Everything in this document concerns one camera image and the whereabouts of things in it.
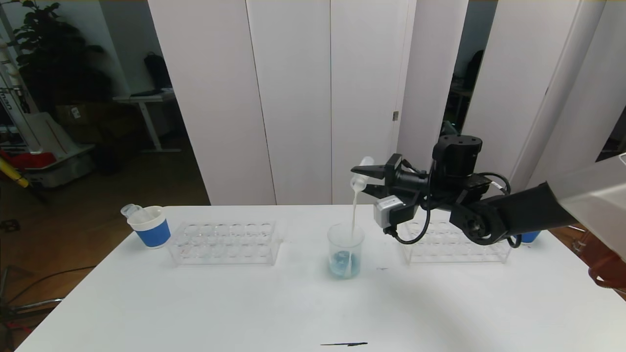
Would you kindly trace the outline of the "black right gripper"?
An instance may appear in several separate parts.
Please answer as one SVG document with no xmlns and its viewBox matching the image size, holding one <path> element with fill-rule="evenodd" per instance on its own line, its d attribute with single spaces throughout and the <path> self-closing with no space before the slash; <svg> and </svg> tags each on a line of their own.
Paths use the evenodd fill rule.
<svg viewBox="0 0 626 352">
<path fill-rule="evenodd" d="M 392 154 L 385 165 L 358 165 L 351 168 L 357 175 L 375 179 L 384 179 L 384 185 L 369 183 L 362 190 L 374 198 L 387 198 L 388 189 L 410 192 L 423 191 L 428 186 L 428 172 L 418 170 L 408 162 L 402 154 Z"/>
</svg>

